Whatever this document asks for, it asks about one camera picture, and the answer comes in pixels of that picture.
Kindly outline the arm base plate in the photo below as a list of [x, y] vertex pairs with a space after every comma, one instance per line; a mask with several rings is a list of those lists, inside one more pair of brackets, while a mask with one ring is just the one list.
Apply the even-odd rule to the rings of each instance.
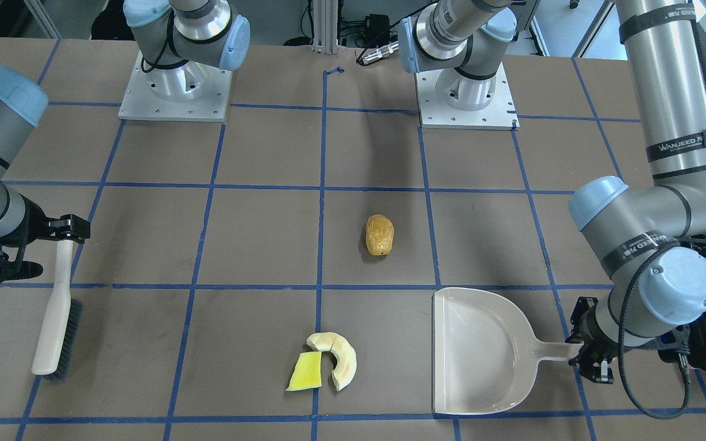
[[415, 74], [421, 126], [426, 129], [516, 130], [518, 114], [504, 64], [485, 80], [454, 68]]
[[173, 70], [148, 66], [137, 54], [118, 117], [131, 121], [223, 123], [233, 72], [189, 61]]

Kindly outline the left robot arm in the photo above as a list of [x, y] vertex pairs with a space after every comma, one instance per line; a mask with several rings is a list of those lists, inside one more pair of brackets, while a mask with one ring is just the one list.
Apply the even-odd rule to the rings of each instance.
[[706, 313], [706, 258], [683, 247], [706, 235], [706, 66], [688, 1], [616, 1], [653, 186], [605, 176], [568, 203], [613, 282], [604, 301], [579, 299], [569, 361], [611, 383], [610, 363]]

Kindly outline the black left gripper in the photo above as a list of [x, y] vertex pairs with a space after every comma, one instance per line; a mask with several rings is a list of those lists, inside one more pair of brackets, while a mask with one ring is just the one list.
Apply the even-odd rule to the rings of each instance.
[[[596, 321], [597, 298], [580, 296], [571, 314], [571, 335], [566, 343], [583, 344], [578, 355], [568, 364], [576, 368], [583, 379], [593, 383], [614, 383], [609, 362], [617, 357], [617, 337], [605, 335]], [[690, 327], [681, 325], [643, 344], [625, 343], [624, 351], [655, 350], [665, 363], [673, 363], [679, 355], [689, 356]]]

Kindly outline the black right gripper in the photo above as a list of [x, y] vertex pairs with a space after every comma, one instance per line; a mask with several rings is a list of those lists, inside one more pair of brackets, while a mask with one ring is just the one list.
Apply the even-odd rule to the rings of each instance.
[[43, 274], [43, 266], [23, 259], [27, 245], [39, 238], [61, 241], [70, 240], [84, 244], [91, 237], [91, 223], [75, 214], [58, 219], [45, 215], [42, 208], [25, 199], [25, 215], [7, 235], [0, 237], [0, 283], [12, 280], [33, 279]]

